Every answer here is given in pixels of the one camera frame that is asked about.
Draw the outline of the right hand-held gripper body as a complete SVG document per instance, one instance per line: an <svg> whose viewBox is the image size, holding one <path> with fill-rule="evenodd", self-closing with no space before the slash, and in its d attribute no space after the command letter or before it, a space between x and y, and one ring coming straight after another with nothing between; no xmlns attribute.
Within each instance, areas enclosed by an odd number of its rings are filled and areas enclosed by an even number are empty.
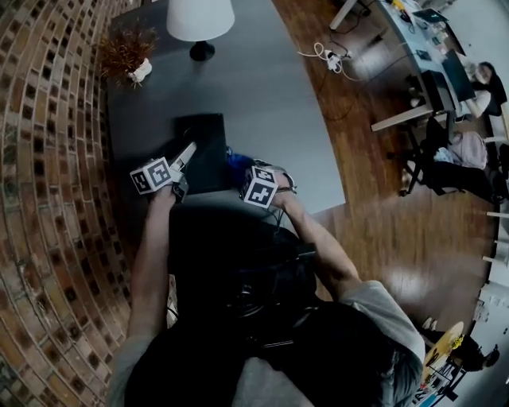
<svg viewBox="0 0 509 407"><path fill-rule="evenodd" d="M287 179L288 185L281 186L276 179L277 174ZM267 209L279 192L296 193L296 185L288 172L280 166L255 159L246 169L244 181L240 189L240 198L246 204Z"/></svg>

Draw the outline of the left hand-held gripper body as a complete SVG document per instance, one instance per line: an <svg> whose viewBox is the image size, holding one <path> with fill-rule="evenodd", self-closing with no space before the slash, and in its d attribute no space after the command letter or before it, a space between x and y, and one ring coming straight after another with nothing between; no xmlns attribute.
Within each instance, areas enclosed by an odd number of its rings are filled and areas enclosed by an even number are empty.
<svg viewBox="0 0 509 407"><path fill-rule="evenodd" d="M130 172L130 178L140 196L154 194L165 186L172 188L178 203L188 194L188 183L178 164L169 164L165 157L147 162Z"/></svg>

